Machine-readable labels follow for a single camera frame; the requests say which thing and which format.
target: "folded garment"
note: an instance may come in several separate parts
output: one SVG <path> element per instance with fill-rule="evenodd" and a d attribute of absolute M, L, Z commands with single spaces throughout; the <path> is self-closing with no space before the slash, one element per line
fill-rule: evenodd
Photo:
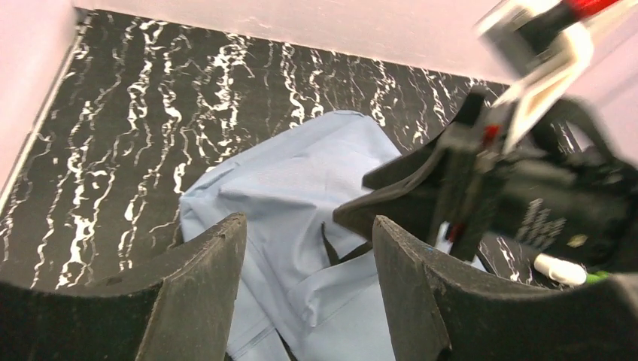
<path fill-rule="evenodd" d="M 248 219 L 234 360 L 287 361 L 281 339 L 300 361 L 394 360 L 373 253 L 331 265 L 325 242 L 338 257 L 365 243 L 332 212 L 397 156 L 372 118 L 334 111 L 219 164 L 181 197 L 186 241 L 230 213 Z"/>

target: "black marble table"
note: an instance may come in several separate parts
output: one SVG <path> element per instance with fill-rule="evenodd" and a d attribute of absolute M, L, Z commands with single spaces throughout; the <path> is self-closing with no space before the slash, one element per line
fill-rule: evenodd
<path fill-rule="evenodd" d="M 85 284 L 179 245 L 182 192 L 305 120 L 360 111 L 409 150 L 442 131 L 472 86 L 493 99 L 504 89 L 107 11 L 85 30 L 2 211 L 0 278 L 24 287 Z M 517 247 L 482 251 L 501 276 L 533 283 Z"/>

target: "red cable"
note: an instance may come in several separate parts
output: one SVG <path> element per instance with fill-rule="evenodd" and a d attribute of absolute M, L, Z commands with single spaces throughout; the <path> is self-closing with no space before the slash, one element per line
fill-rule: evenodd
<path fill-rule="evenodd" d="M 619 0 L 563 0 L 571 6 L 579 20 L 590 18 L 608 7 L 614 5 Z"/>

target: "green object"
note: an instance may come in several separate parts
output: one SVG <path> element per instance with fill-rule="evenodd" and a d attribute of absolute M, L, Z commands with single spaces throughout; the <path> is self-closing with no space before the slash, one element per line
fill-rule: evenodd
<path fill-rule="evenodd" d="M 593 274 L 587 273 L 587 278 L 585 279 L 585 283 L 592 284 L 594 282 L 602 281 L 607 277 L 609 277 L 609 273 L 605 271 L 598 271 Z"/>

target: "marble pattern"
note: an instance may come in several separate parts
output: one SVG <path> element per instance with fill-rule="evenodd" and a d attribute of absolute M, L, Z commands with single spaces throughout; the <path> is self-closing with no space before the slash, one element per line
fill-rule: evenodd
<path fill-rule="evenodd" d="M 442 131 L 470 87 L 489 86 L 492 99 L 503 91 L 106 11 L 91 13 L 85 30 L 2 213 L 0 278 L 25 287 L 83 284 L 179 245 L 182 192 L 312 117 L 370 114 L 408 150 Z M 531 270 L 515 265 L 516 246 L 486 244 L 484 253 L 505 262 L 503 277 L 532 283 Z"/>

